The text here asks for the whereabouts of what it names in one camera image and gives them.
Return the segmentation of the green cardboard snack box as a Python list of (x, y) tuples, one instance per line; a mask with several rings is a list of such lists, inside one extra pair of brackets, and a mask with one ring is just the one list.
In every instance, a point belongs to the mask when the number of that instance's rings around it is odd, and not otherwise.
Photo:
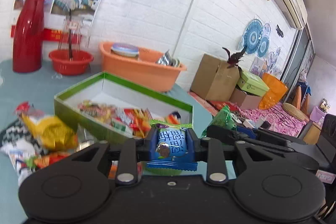
[(98, 140), (123, 143), (131, 137), (129, 129), (121, 131), (82, 113), (78, 106), (84, 100), (126, 109), (149, 110), (153, 118), (163, 118), (177, 111), (182, 123), (193, 123), (193, 106), (135, 84), (107, 72), (98, 73), (54, 96), (55, 115), (73, 130), (79, 126)]

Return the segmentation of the large brown cardboard box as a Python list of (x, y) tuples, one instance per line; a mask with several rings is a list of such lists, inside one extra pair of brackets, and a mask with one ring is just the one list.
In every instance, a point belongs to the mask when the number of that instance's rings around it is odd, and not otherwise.
[(190, 90), (207, 101), (229, 101), (239, 78), (238, 67), (204, 54)]

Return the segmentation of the green snack packet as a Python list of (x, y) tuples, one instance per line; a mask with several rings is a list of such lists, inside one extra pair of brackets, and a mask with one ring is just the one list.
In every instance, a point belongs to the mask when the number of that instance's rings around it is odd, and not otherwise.
[(232, 118), (231, 111), (228, 105), (224, 106), (217, 115), (212, 119), (206, 129), (203, 130), (201, 137), (207, 136), (207, 129), (210, 126), (219, 126), (227, 130), (235, 130), (237, 125)]

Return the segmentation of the dark red date packet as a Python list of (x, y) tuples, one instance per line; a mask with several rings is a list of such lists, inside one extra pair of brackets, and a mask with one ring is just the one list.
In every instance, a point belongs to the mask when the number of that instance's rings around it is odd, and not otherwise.
[(15, 109), (15, 114), (18, 116), (26, 115), (30, 117), (40, 118), (44, 116), (44, 112), (42, 110), (36, 109), (33, 104), (30, 104), (28, 101), (22, 102)]

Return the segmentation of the red thermos jug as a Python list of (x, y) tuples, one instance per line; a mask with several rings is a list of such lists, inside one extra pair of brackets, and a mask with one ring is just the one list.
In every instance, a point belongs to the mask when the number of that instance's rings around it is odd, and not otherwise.
[(45, 0), (25, 0), (15, 26), (13, 71), (30, 73), (42, 66)]

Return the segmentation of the blue snack packet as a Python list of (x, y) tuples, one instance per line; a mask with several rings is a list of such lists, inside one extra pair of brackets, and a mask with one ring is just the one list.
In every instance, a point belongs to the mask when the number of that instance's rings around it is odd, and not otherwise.
[(157, 130), (151, 159), (146, 163), (150, 169), (173, 169), (196, 171), (195, 149), (190, 135), (191, 123), (172, 124), (159, 120), (150, 121)]

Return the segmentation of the blue lidded bowl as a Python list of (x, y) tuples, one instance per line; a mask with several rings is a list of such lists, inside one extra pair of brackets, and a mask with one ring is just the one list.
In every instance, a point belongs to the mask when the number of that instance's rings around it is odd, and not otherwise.
[(114, 43), (110, 51), (123, 57), (135, 58), (139, 55), (139, 48), (127, 43)]

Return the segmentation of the white cartoon snack bag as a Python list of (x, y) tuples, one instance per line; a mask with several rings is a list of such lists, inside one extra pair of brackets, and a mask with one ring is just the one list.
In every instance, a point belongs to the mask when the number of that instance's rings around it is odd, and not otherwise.
[(1, 147), (1, 152), (6, 154), (18, 175), (18, 185), (35, 172), (33, 159), (38, 155), (34, 146), (25, 139), (19, 139)]

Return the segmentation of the clear glass pitcher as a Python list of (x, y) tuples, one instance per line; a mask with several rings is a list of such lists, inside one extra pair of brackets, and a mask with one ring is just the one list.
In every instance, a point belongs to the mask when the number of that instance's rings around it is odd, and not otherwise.
[(59, 50), (65, 50), (69, 60), (74, 59), (75, 52), (80, 51), (81, 44), (87, 47), (89, 44), (91, 26), (80, 16), (69, 14), (64, 21), (60, 35)]

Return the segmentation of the red plastic basin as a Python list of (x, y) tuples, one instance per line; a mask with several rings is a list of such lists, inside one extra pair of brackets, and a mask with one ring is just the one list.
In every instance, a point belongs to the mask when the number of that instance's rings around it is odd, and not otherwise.
[(72, 58), (68, 50), (54, 50), (49, 53), (55, 72), (64, 76), (82, 75), (94, 61), (92, 54), (82, 50), (72, 52)]

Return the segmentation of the green small box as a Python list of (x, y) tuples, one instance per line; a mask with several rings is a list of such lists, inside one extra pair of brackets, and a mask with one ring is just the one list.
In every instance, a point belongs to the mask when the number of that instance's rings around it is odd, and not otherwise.
[(268, 85), (257, 75), (249, 71), (241, 71), (237, 86), (247, 93), (263, 97), (269, 90)]

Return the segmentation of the red cracker snack bag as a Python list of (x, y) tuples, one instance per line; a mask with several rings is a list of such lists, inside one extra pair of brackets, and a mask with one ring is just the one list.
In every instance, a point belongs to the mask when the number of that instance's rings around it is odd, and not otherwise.
[(48, 155), (38, 156), (33, 159), (33, 167), (42, 169), (68, 157), (69, 155), (70, 153), (68, 152), (53, 152)]

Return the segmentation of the small brown cardboard box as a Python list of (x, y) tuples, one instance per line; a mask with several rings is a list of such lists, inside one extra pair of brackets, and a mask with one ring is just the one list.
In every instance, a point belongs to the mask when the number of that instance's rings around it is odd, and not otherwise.
[(230, 97), (230, 102), (242, 110), (257, 109), (261, 100), (261, 96), (246, 93), (238, 88), (235, 88)]

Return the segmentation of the orange plastic bag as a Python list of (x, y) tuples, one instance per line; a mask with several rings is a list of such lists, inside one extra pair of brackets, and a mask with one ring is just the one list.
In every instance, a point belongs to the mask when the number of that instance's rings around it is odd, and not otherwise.
[(262, 80), (268, 86), (269, 90), (262, 97), (258, 108), (266, 110), (272, 108), (280, 101), (280, 99), (288, 91), (288, 87), (278, 78), (270, 75), (269, 73), (264, 73)]

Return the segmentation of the yellow snack bag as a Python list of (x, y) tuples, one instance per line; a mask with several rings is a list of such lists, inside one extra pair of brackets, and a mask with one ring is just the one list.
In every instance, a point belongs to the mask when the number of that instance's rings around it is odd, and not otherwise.
[(78, 146), (77, 134), (57, 116), (21, 115), (23, 123), (35, 140), (49, 151), (66, 151)]

